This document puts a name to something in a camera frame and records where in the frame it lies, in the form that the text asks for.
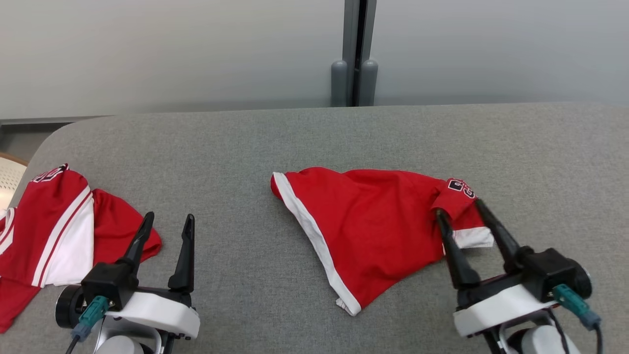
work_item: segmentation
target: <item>floor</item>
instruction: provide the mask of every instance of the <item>floor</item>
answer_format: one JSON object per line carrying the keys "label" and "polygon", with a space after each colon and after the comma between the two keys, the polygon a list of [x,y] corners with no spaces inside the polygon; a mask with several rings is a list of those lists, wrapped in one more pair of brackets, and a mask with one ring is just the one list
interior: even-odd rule
{"label": "floor", "polygon": [[0,152],[30,161],[46,138],[66,123],[0,126]]}

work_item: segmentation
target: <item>gray wall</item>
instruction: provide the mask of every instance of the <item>gray wall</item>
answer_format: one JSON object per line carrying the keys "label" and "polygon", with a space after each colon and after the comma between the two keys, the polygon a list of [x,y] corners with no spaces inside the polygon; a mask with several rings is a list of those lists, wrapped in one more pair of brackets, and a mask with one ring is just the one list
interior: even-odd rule
{"label": "gray wall", "polygon": [[386,0],[377,105],[629,103],[626,0]]}
{"label": "gray wall", "polygon": [[335,0],[20,0],[0,11],[0,120],[329,106]]}

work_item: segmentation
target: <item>cable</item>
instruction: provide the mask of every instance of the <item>cable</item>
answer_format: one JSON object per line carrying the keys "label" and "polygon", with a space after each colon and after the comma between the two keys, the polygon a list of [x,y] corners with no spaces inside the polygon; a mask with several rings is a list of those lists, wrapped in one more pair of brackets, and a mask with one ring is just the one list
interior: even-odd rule
{"label": "cable", "polygon": [[551,309],[548,309],[547,311],[550,319],[553,320],[553,322],[555,323],[555,328],[557,328],[557,332],[559,332],[559,335],[561,336],[561,345],[564,347],[565,354],[570,354],[570,349],[568,349],[568,341],[565,338],[565,333],[564,330],[561,328],[561,324],[559,324],[559,321],[557,320],[555,314],[552,312]]}
{"label": "cable", "polygon": [[65,351],[65,354],[70,354],[72,353],[72,350],[74,350],[74,346],[76,346],[77,342],[79,341],[79,336],[74,336],[74,338],[72,339],[72,342],[70,342],[70,346],[68,347],[68,350]]}
{"label": "cable", "polygon": [[604,354],[605,349],[603,348],[603,330],[601,329],[600,324],[594,325],[594,330],[596,331],[596,353]]}

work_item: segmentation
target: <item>red and white jersey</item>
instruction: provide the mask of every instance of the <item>red and white jersey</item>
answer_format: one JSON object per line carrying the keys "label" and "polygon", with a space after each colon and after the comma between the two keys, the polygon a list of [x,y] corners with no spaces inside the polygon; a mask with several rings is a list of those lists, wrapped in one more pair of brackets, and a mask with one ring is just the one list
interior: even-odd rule
{"label": "red and white jersey", "polygon": [[339,296],[337,305],[352,316],[390,286],[443,257],[436,208],[452,219],[459,247],[493,245],[473,206],[476,196],[461,180],[315,167],[274,173],[271,190],[297,218]]}
{"label": "red and white jersey", "polygon": [[[116,261],[141,223],[133,207],[91,190],[67,164],[33,178],[0,219],[0,333],[38,289],[80,283],[95,263]],[[142,260],[161,245],[152,230]]]}

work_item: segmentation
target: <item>gray table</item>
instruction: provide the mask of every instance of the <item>gray table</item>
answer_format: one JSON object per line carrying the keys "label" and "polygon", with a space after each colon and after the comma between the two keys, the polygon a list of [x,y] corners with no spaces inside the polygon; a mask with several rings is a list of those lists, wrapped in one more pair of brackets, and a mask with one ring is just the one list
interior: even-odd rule
{"label": "gray table", "polygon": [[[463,178],[522,244],[555,247],[589,270],[589,303],[604,319],[608,353],[621,353],[629,328],[628,128],[627,108],[572,103],[103,117],[47,139],[13,205],[28,179],[68,162],[93,188],[155,211],[164,248],[140,268],[146,286],[166,284],[182,223],[194,213],[192,296],[202,325],[177,353],[484,353],[481,338],[457,336],[443,262],[348,316],[269,188],[273,171],[317,165]],[[482,276],[501,273],[497,249],[469,256]],[[60,291],[40,292],[0,336],[0,353],[64,352],[69,331],[53,318]],[[594,352],[594,333],[567,311],[558,316],[583,353]]]}

